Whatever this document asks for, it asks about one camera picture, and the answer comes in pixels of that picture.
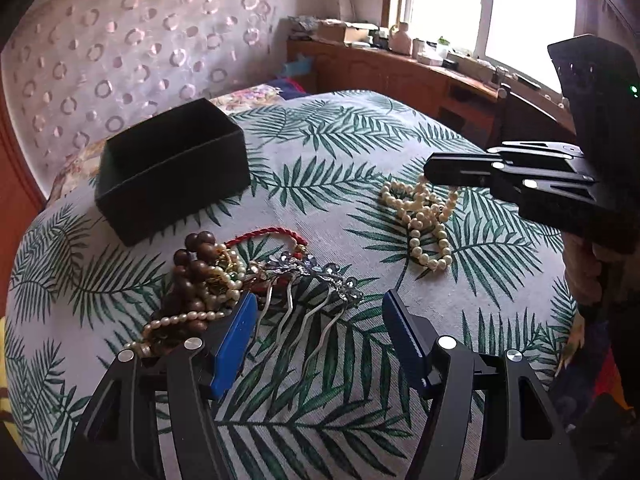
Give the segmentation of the small pearl strand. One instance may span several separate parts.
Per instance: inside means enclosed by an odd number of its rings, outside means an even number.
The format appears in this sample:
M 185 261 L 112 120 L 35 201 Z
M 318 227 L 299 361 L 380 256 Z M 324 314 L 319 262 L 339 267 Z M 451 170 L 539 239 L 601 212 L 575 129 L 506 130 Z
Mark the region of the small pearl strand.
M 239 307 L 246 265 L 224 243 L 194 234 L 172 256 L 168 289 L 138 338 L 124 344 L 140 358 L 164 356 Z

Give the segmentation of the silver flower hair comb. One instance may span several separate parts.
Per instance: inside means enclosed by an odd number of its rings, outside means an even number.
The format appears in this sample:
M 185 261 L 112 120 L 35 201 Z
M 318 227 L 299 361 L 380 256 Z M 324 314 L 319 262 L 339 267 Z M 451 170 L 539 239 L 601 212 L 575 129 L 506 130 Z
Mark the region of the silver flower hair comb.
M 304 359 L 305 362 L 318 356 L 337 321 L 346 311 L 359 307 L 363 300 L 363 292 L 356 278 L 348 276 L 334 262 L 318 263 L 317 258 L 309 252 L 300 256 L 292 252 L 281 252 L 266 260 L 251 262 L 250 284 L 258 298 L 258 318 L 254 333 L 259 333 L 260 326 L 269 313 L 279 315 L 272 330 L 274 348 L 282 346 L 285 327 L 293 316 L 300 317 L 299 330 L 294 338 L 298 344 L 316 315 L 328 307 L 337 308 L 309 356 Z

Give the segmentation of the black jewelry box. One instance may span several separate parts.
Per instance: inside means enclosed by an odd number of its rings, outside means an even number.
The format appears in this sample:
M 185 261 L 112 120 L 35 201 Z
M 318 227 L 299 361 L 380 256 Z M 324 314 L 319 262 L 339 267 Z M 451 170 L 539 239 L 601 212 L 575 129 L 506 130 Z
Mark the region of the black jewelry box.
M 183 113 L 174 141 L 137 124 L 107 140 L 94 200 L 122 244 L 134 246 L 178 220 L 250 186 L 244 131 L 206 99 L 163 112 Z

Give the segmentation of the wooden side cabinet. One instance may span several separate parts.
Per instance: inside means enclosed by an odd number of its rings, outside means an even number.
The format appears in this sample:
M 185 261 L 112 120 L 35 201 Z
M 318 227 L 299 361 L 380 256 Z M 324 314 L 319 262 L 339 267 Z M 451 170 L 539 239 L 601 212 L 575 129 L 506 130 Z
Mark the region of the wooden side cabinet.
M 437 119 L 480 146 L 494 135 L 506 140 L 575 142 L 570 122 L 560 122 L 522 96 L 505 101 L 498 91 L 454 70 L 422 65 L 378 49 L 288 40 L 288 60 L 312 59 L 314 79 L 306 88 L 318 93 L 371 90 Z

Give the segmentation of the palm leaf bedspread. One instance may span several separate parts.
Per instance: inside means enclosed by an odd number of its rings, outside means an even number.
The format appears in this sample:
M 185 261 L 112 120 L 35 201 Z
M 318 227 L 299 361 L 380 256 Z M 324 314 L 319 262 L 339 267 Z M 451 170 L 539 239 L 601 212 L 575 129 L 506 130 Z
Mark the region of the palm leaf bedspread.
M 381 202 L 405 196 L 433 152 L 473 151 L 457 133 L 367 91 L 306 96 L 243 110 L 250 186 L 124 246 L 83 177 L 27 229 L 14 260 L 6 316 L 14 436 L 37 474 L 58 475 L 90 396 L 125 344 L 160 306 L 172 254 L 206 230 L 237 238 L 245 262 L 290 249 L 277 226 L 306 237 L 323 264 L 354 278 L 345 308 L 326 284 L 300 278 L 275 296 L 238 381 L 216 414 L 241 479 L 400 479 L 426 413 L 408 386 L 382 320 L 385 292 L 436 330 L 498 356 L 520 350 L 550 382 L 576 304 L 558 231 L 530 223 L 481 188 L 454 194 L 441 230 L 426 230 L 416 262 L 408 226 Z M 441 254 L 437 244 L 448 243 Z

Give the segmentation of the white bottle on cabinet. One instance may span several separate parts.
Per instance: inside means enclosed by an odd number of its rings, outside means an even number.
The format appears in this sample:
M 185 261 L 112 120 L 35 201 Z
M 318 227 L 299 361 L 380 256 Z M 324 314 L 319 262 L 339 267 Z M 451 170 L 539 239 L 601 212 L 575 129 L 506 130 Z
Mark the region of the white bottle on cabinet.
M 412 39 L 409 36 L 408 23 L 399 22 L 390 29 L 390 36 L 388 36 L 388 50 L 400 55 L 411 55 Z

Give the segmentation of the yellow plush toy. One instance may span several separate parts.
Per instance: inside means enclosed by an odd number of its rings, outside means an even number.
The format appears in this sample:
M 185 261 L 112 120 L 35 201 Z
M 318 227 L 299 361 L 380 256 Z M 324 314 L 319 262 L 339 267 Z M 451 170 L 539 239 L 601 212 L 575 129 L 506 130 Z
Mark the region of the yellow plush toy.
M 2 316 L 0 321 L 0 415 L 1 421 L 9 431 L 14 443 L 20 451 L 24 450 L 23 441 L 13 417 L 12 405 L 9 397 L 8 373 L 6 372 L 6 318 Z

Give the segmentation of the window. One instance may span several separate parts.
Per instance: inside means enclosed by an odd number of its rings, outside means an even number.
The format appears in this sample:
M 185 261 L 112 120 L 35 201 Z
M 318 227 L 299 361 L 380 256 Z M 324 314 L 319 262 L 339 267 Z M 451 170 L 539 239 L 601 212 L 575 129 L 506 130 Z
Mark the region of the window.
M 548 45 L 575 35 L 577 0 L 392 0 L 409 35 L 523 75 L 555 93 Z

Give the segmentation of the cardboard box on cabinet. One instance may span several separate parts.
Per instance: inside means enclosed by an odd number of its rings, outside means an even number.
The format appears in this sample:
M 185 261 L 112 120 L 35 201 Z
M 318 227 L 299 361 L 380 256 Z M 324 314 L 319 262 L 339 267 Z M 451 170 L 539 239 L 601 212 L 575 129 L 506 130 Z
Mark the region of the cardboard box on cabinet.
M 378 26 L 370 23 L 353 23 L 340 20 L 318 21 L 314 36 L 320 41 L 335 42 L 336 44 L 352 44 L 353 42 L 369 42 L 369 37 Z

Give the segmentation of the blue folded blanket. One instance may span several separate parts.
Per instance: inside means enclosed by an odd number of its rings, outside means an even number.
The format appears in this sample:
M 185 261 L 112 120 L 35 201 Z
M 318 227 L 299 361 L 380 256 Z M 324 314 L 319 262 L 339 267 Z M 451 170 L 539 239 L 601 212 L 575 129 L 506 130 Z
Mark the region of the blue folded blanket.
M 317 92 L 317 74 L 314 70 L 314 59 L 299 55 L 295 61 L 283 65 L 278 76 L 269 81 L 270 86 L 280 89 L 285 100 Z

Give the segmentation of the floral quilt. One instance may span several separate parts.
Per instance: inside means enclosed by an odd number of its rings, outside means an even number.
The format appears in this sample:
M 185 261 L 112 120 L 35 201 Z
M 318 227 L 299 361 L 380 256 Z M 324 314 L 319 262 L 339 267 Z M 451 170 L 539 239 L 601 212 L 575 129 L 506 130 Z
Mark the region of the floral quilt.
M 210 99 L 213 105 L 226 115 L 239 114 L 258 107 L 273 104 L 281 104 L 285 101 L 306 96 L 308 92 L 296 81 L 290 78 L 278 78 L 233 92 L 216 96 Z M 169 113 L 169 117 L 157 117 L 148 119 L 141 124 L 142 140 L 149 141 L 152 133 L 158 133 L 162 140 L 169 139 L 172 143 L 182 144 L 182 141 L 174 141 L 181 130 L 180 119 L 183 113 Z M 55 202 L 73 192 L 75 188 L 84 182 L 95 178 L 100 169 L 100 161 L 107 140 L 94 141 L 81 148 L 76 154 L 67 159 L 63 169 L 55 177 L 51 194 L 46 207 L 52 207 Z

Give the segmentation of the red wooden wardrobe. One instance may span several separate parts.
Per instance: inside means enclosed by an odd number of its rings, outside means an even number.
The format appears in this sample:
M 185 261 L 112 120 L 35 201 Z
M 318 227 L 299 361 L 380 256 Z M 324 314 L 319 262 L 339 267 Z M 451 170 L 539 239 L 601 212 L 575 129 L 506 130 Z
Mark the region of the red wooden wardrobe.
M 18 246 L 46 201 L 17 143 L 4 96 L 1 96 L 0 148 L 1 315 L 5 315 L 10 274 Z

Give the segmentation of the circle patterned curtain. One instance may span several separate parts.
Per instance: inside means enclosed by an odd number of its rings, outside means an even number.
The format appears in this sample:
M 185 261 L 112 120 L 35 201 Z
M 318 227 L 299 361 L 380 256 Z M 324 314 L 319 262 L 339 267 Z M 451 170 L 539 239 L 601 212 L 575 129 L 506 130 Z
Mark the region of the circle patterned curtain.
M 288 21 L 336 0 L 36 0 L 2 49 L 6 106 L 37 190 L 89 144 L 280 70 Z

